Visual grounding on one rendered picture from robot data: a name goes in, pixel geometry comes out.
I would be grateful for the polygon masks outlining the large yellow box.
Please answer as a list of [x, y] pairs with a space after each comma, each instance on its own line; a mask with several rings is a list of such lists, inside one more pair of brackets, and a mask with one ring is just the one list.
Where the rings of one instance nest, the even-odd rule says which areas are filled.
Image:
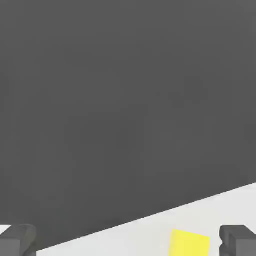
[[210, 237], [172, 229], [168, 256], [209, 256]]

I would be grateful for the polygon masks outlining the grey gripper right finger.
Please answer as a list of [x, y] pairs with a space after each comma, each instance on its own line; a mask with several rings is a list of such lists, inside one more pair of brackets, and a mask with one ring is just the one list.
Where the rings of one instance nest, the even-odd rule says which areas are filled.
[[245, 225], [222, 225], [219, 256], [256, 256], [256, 234]]

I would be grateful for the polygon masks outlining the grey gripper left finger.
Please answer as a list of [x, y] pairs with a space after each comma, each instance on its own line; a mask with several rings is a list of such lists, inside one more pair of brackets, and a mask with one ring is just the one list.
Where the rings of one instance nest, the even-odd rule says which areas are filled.
[[37, 256], [36, 238], [35, 226], [12, 225], [0, 235], [0, 256]]

